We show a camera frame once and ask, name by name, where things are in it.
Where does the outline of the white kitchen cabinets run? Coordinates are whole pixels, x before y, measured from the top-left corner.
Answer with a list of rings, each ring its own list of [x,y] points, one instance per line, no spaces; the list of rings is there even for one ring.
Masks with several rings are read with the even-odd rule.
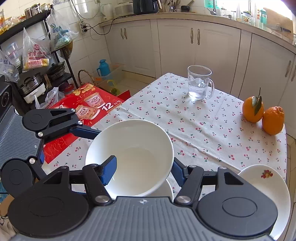
[[[102,25],[112,62],[158,77],[186,76],[190,65],[213,72],[217,89],[240,99],[261,91],[295,125],[295,47],[285,37],[228,20],[204,22],[134,16]]]

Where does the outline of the white bowl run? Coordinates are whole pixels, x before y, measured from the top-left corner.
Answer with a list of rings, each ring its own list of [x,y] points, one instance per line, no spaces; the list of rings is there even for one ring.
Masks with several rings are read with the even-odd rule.
[[[173,189],[169,181],[164,181],[162,185],[156,191],[149,194],[148,197],[169,197],[171,201],[173,201]]]
[[[116,157],[116,171],[106,190],[118,196],[149,196],[166,181],[174,162],[168,134],[147,120],[124,120],[98,134],[89,146],[85,164],[102,164]]]

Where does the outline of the white fruit plate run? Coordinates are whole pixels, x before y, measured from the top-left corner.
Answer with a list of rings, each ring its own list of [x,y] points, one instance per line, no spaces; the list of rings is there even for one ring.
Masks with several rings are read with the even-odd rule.
[[[270,236],[278,240],[290,216],[290,193],[285,181],[275,169],[262,164],[249,166],[238,175],[275,203],[278,216]]]

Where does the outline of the white electric kettle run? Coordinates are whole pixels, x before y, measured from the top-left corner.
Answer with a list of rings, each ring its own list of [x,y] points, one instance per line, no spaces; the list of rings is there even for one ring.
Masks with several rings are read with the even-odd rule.
[[[112,4],[103,4],[100,7],[102,19],[111,20],[113,19],[113,7]]]

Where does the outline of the black storage shelf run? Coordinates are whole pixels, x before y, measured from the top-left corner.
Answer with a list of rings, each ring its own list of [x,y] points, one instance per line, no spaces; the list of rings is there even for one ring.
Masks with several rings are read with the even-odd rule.
[[[33,109],[40,98],[46,99],[54,87],[74,79],[68,52],[77,33],[71,30],[54,9],[1,31],[1,43],[22,33],[22,44],[9,42],[1,48],[1,76],[13,88],[13,104],[20,114]]]

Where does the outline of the orange with leaf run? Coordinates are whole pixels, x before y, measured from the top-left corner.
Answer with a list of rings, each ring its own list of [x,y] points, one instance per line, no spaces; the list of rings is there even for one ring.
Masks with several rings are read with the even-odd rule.
[[[260,94],[261,88],[259,88],[259,93],[257,96],[251,96],[245,99],[242,106],[242,113],[244,118],[251,122],[259,122],[264,114],[264,105],[262,102],[262,96]]]

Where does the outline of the glass water mug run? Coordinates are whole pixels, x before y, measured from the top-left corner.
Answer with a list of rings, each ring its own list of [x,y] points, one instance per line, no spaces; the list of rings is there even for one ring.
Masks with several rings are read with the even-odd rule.
[[[214,95],[215,85],[211,79],[212,70],[202,65],[187,68],[188,94],[194,99],[210,99]]]

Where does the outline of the bumpy orange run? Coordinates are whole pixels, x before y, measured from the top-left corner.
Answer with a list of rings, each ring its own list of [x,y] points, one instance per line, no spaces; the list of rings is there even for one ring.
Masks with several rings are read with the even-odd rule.
[[[280,106],[268,108],[262,118],[262,128],[269,135],[277,135],[283,129],[285,113]]]

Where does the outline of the wicker basket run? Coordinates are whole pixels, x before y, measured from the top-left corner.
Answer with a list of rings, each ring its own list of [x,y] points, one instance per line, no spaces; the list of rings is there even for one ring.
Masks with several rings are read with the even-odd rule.
[[[81,69],[77,75],[80,86],[87,83],[95,85],[94,77],[87,70]]]

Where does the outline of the plastic bag with snacks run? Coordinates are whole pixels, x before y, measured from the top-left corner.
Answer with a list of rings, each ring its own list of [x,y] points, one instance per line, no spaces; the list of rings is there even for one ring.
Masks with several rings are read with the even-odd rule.
[[[46,36],[43,40],[31,38],[23,28],[22,72],[48,67],[50,58],[49,37]]]

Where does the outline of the green dish soap bottle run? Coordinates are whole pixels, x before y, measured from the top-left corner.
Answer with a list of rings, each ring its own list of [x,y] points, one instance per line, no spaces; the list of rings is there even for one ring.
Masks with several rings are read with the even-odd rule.
[[[205,7],[211,15],[217,15],[215,0],[205,0]]]

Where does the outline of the red drink carton box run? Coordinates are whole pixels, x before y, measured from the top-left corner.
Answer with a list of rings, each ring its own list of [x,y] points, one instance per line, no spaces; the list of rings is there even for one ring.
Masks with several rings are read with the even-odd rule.
[[[93,126],[113,108],[122,104],[130,97],[129,90],[126,90],[119,95],[113,95],[93,84],[87,83],[74,90],[71,94],[66,95],[51,108],[73,108],[83,124]],[[77,140],[77,137],[69,133],[45,144],[45,161],[48,164],[51,163],[75,140]]]

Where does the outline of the black air fryer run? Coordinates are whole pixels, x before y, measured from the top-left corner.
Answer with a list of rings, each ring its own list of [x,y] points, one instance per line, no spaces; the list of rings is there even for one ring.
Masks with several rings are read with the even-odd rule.
[[[133,13],[135,15],[154,14],[162,9],[160,0],[133,0]]]

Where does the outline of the teal thermos jug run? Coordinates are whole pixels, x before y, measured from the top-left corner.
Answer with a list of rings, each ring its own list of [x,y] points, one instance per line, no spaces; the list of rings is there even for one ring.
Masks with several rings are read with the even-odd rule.
[[[99,61],[99,67],[97,68],[97,73],[100,76],[107,76],[111,73],[109,64],[106,62],[106,59],[101,59]]]

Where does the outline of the wooden cutting board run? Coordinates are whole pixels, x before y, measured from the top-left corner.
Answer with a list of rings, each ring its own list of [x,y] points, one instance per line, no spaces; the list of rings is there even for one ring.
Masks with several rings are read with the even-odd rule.
[[[274,27],[274,30],[283,36],[293,38],[293,22],[287,17],[284,17],[273,10],[264,8],[267,13],[268,28]]]

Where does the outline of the cherry print tablecloth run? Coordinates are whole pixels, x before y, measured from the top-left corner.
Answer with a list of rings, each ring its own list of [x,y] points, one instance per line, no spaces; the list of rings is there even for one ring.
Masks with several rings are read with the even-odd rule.
[[[206,171],[226,166],[235,172],[262,164],[275,169],[285,181],[287,143],[285,129],[271,136],[261,123],[250,123],[242,113],[243,102],[215,90],[211,99],[188,96],[184,77],[167,73],[146,88],[113,108],[92,127],[104,130],[125,120],[146,120],[160,126],[170,137],[174,157],[185,165]],[[51,163],[50,173],[60,166],[79,170],[85,166],[86,153],[93,140],[77,138]]]

